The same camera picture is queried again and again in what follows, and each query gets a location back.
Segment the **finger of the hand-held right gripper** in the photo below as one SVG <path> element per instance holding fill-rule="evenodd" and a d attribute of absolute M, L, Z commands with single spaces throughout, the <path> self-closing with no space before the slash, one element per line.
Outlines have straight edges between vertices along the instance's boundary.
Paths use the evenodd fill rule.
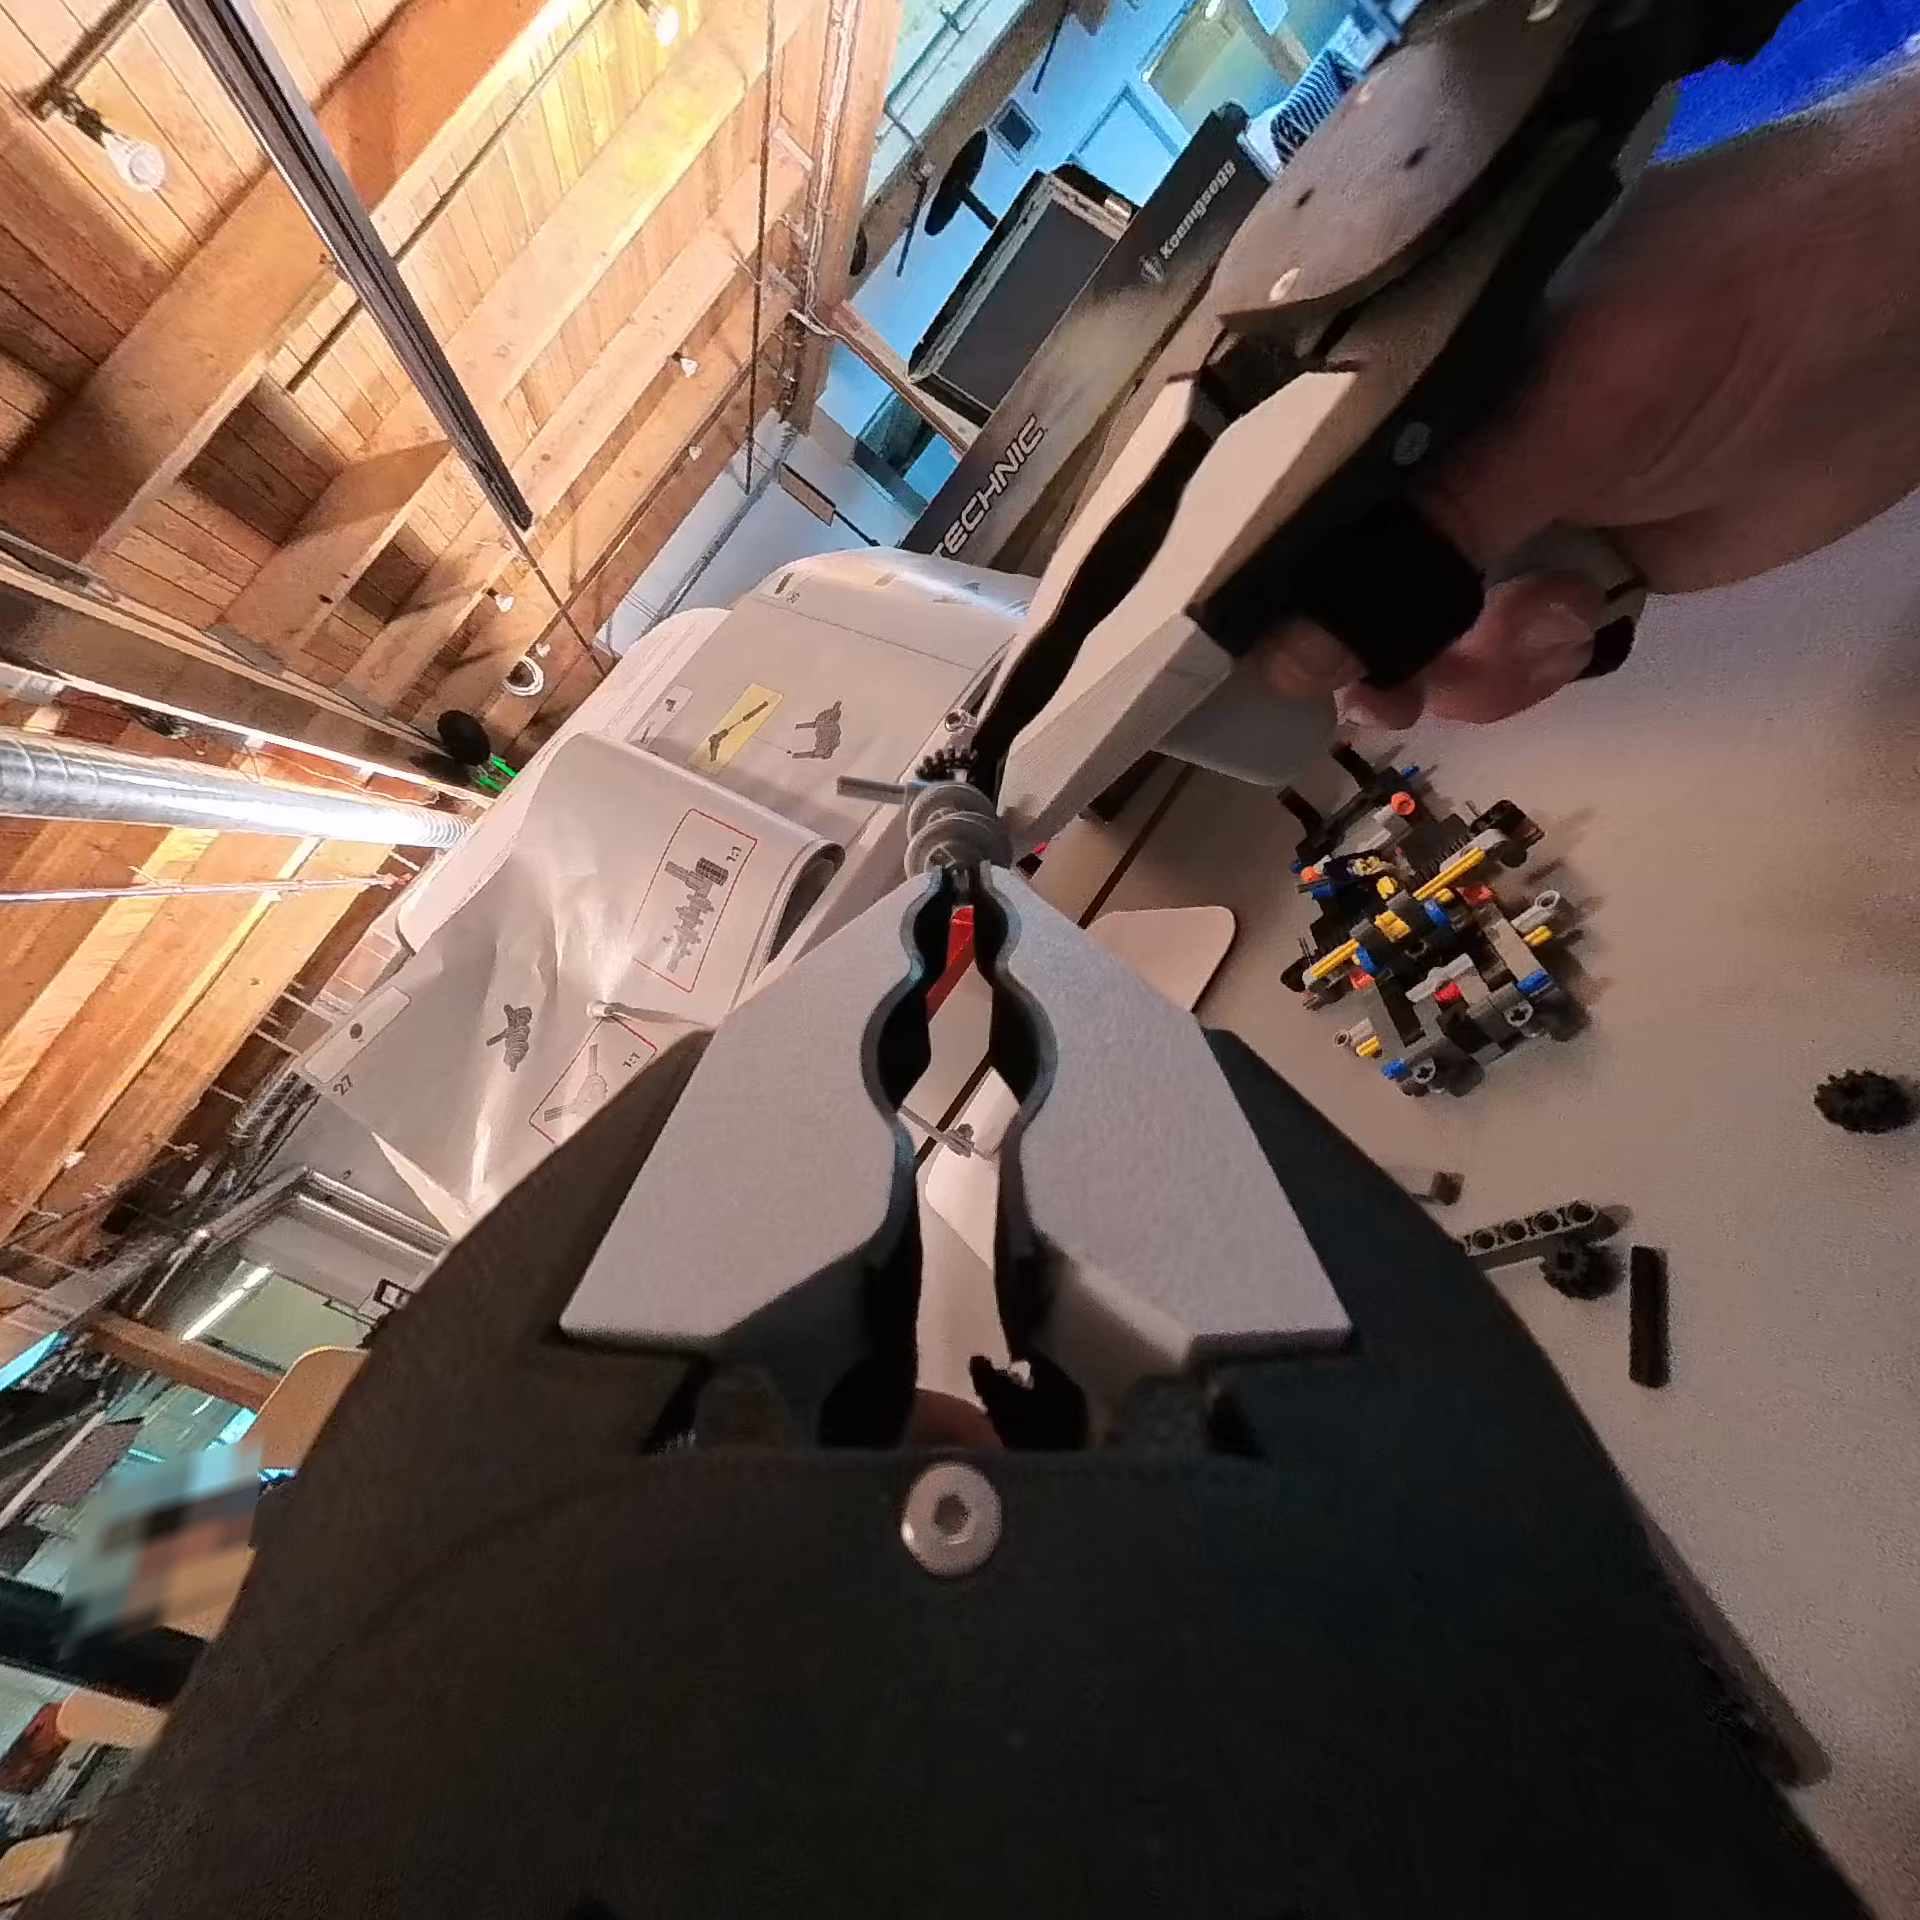
<path fill-rule="evenodd" d="M 1208 405 L 1208 460 L 1165 548 L 999 762 L 1015 842 L 1049 839 L 1151 751 L 1278 788 L 1329 750 L 1331 698 L 1277 693 L 1195 607 L 1355 451 L 1359 389 L 1359 373 L 1309 373 L 1234 423 Z"/>
<path fill-rule="evenodd" d="M 1208 454 L 1210 400 L 1195 382 L 1160 386 L 1042 572 L 1029 619 L 977 719 L 974 758 L 1009 756 L 1066 686 L 1089 638 L 1161 554 Z"/>

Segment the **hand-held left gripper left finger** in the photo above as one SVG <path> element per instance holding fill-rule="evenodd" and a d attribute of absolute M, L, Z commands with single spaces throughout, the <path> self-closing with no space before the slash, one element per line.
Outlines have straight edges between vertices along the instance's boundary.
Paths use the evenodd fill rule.
<path fill-rule="evenodd" d="M 928 1067 L 953 884 L 913 877 L 757 990 L 562 1309 L 577 1341 L 767 1375 L 813 1438 L 894 1442 L 918 1396 Z"/>

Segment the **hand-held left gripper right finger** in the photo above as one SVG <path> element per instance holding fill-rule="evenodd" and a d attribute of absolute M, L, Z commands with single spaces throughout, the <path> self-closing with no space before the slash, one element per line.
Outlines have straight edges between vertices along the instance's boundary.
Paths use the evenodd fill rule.
<path fill-rule="evenodd" d="M 1326 1358 L 1354 1322 L 1195 1018 L 1022 877 L 982 883 L 1010 1356 L 1110 1427 L 1144 1384 Z"/>

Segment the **grey crankshaft gear assembly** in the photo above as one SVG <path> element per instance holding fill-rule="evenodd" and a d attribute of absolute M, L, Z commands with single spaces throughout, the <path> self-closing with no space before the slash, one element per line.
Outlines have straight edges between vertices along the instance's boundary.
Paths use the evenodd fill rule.
<path fill-rule="evenodd" d="M 974 781 L 977 712 L 949 708 L 942 736 L 899 780 L 840 775 L 834 790 L 903 814 L 903 870 L 966 877 L 1018 864 L 993 794 Z"/>

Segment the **black toy set box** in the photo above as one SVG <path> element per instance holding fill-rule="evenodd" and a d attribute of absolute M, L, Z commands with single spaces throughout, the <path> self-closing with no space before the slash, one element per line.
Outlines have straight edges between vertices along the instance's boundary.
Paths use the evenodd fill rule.
<path fill-rule="evenodd" d="M 1270 187 L 1248 112 L 1217 107 L 1075 294 L 903 534 L 909 554 L 1039 572 L 1122 405 L 1206 292 Z"/>

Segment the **person's right hand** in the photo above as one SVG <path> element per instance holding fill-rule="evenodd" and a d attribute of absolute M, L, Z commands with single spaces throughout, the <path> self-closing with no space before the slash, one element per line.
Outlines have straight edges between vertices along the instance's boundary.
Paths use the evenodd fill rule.
<path fill-rule="evenodd" d="M 1257 659 L 1355 723 L 1490 725 L 1574 686 L 1617 618 L 1575 570 L 1513 570 L 1595 530 L 1651 597 L 1741 584 L 1853 534 L 1919 476 L 1915 56 L 1805 112 L 1654 165 L 1552 311 L 1502 414 L 1421 495 L 1490 581 L 1399 688 L 1305 619 Z"/>

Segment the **pale plywood stand foot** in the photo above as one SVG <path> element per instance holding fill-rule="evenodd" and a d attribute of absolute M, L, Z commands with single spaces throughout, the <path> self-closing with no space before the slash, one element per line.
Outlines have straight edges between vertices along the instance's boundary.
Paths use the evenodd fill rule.
<path fill-rule="evenodd" d="M 1168 1022 L 1145 1013 L 1145 994 L 1160 994 L 1199 1023 L 1199 1006 L 1224 968 L 1234 940 L 1238 916 L 1224 902 L 1131 907 L 1103 914 L 1091 928 L 1093 947 L 1103 948 L 1118 968 L 1141 980 L 1141 987 L 1111 982 L 1097 998 L 1095 1022 L 1104 1040 L 1131 1040 L 1136 1031 Z"/>

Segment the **black flight case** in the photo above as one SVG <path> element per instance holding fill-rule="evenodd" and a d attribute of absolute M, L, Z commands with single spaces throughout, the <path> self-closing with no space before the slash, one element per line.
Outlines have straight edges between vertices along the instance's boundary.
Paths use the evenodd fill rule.
<path fill-rule="evenodd" d="M 986 424 L 1136 213 L 1075 162 L 1032 176 L 909 354 L 913 383 Z"/>

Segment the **white instruction booklet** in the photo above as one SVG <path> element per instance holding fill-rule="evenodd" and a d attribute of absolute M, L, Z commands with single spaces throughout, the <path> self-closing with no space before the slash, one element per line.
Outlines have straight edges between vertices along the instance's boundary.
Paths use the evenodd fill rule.
<path fill-rule="evenodd" d="M 456 1229 L 757 979 L 899 884 L 880 805 L 993 679 L 1034 581 L 899 548 L 672 615 L 398 911 L 301 1062 Z"/>

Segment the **multicoloured brick chassis assembly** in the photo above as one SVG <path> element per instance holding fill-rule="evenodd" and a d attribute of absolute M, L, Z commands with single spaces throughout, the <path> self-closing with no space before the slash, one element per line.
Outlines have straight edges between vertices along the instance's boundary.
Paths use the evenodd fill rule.
<path fill-rule="evenodd" d="M 1422 766 L 1350 739 L 1329 755 L 1350 797 L 1281 790 L 1309 914 L 1281 984 L 1343 1013 L 1336 1042 L 1406 1098 L 1463 1098 L 1525 1045 L 1574 1042 L 1587 1013 L 1557 967 L 1568 901 L 1518 892 L 1546 830 L 1513 799 L 1447 805 Z"/>

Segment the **dark grey holed beam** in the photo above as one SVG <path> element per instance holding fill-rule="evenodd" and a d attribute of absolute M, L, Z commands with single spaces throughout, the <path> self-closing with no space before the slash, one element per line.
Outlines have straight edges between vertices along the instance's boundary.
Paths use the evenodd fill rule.
<path fill-rule="evenodd" d="M 1567 1246 L 1599 1246 L 1619 1229 L 1617 1212 L 1575 1197 L 1469 1229 L 1456 1237 L 1456 1246 L 1479 1270 L 1490 1272 L 1527 1259 L 1544 1262 Z"/>

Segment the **blue pad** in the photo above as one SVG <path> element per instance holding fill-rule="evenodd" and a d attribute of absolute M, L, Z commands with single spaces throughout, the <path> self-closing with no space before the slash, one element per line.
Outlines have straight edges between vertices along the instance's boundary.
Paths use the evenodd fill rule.
<path fill-rule="evenodd" d="M 1915 54 L 1915 2 L 1802 2 L 1743 64 L 1718 62 L 1683 80 L 1664 157 L 1709 148 L 1778 120 Z"/>

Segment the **wooden chair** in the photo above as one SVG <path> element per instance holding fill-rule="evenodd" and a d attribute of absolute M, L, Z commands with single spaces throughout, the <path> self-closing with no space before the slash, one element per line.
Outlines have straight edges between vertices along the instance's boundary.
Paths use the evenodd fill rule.
<path fill-rule="evenodd" d="M 298 1476 L 345 1389 L 368 1362 L 365 1349 L 322 1347 L 302 1352 L 278 1380 L 247 1431 L 263 1495 Z"/>

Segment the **silver ventilation duct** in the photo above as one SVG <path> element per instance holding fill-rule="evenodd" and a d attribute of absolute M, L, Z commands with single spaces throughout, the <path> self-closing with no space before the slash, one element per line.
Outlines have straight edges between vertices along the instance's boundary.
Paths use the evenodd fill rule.
<path fill-rule="evenodd" d="M 459 846 L 469 824 L 432 806 L 258 781 L 184 758 L 3 730 L 3 814 L 38 822 L 263 832 L 390 847 Z"/>

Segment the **black ceiling rail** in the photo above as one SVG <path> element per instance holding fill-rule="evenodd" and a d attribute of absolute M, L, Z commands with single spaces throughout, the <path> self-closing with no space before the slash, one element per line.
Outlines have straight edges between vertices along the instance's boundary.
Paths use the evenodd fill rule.
<path fill-rule="evenodd" d="M 258 12 L 247 2 L 174 2 L 230 100 L 287 180 L 335 268 L 394 348 L 416 394 L 496 514 L 525 534 L 535 512 L 425 322 L 398 261 L 370 222 L 321 119 L 302 96 Z"/>

